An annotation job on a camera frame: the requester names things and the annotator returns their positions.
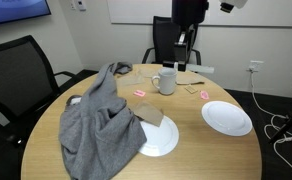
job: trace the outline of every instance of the white cable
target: white cable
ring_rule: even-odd
[[[264,109],[262,109],[260,106],[259,106],[259,104],[258,104],[258,102],[257,102],[257,100],[256,100],[256,98],[255,98],[255,92],[254,92],[254,78],[253,78],[253,71],[252,70],[250,70],[250,72],[251,72],[251,86],[252,86],[252,95],[253,95],[253,99],[254,99],[254,101],[255,101],[255,104],[256,104],[256,106],[261,110],[261,111],[263,111],[263,112],[265,112],[265,113],[267,113],[267,114],[270,114],[270,115],[272,115],[272,118],[271,118],[271,124],[267,124],[267,125],[265,125],[264,126],[264,132],[265,132],[265,135],[268,137],[268,139],[270,139],[270,136],[268,135],[268,133],[267,133],[267,127],[273,127],[274,129],[276,129],[277,131],[280,129],[280,127],[278,127],[278,126],[276,126],[276,125],[274,125],[274,118],[275,117],[279,117],[279,118],[282,118],[282,119],[288,119],[288,117],[285,117],[285,116],[283,116],[283,115],[279,115],[279,114],[274,114],[274,113],[271,113],[271,112],[268,112],[268,111],[266,111],[266,110],[264,110]],[[287,142],[287,141],[292,141],[292,133],[290,133],[290,132],[286,132],[287,134],[289,134],[289,135],[291,135],[290,137],[287,137],[286,136],[286,134],[284,134],[284,138],[282,138],[282,139],[278,139],[275,143],[274,143],[274,145],[273,145],[273,148],[274,148],[274,151],[275,151],[275,153],[284,161],[284,162],[286,162],[291,168],[292,168],[292,165],[283,157],[283,156],[281,156],[279,153],[278,153],[278,151],[277,151],[277,149],[276,149],[276,144],[277,143],[284,143],[284,142]]]

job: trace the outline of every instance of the pink clip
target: pink clip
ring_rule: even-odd
[[[209,99],[208,93],[206,91],[200,91],[200,97],[202,99]]]
[[[145,92],[144,91],[141,91],[141,90],[136,90],[135,92],[134,92],[134,94],[136,95],[136,96],[139,96],[139,97],[143,97],[143,96],[145,96]]]

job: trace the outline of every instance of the gray cloth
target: gray cloth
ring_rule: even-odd
[[[114,73],[131,69],[130,63],[104,65],[80,103],[66,106],[59,140],[72,179],[110,179],[146,142],[138,117],[117,96]]]

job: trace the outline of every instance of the wall-mounted tv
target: wall-mounted tv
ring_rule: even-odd
[[[0,0],[0,24],[50,14],[47,0]]]

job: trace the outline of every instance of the white ceramic mug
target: white ceramic mug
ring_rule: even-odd
[[[163,67],[158,71],[158,76],[152,77],[152,84],[161,94],[170,95],[175,91],[176,76],[176,69]],[[158,85],[154,83],[155,79],[158,79]]]

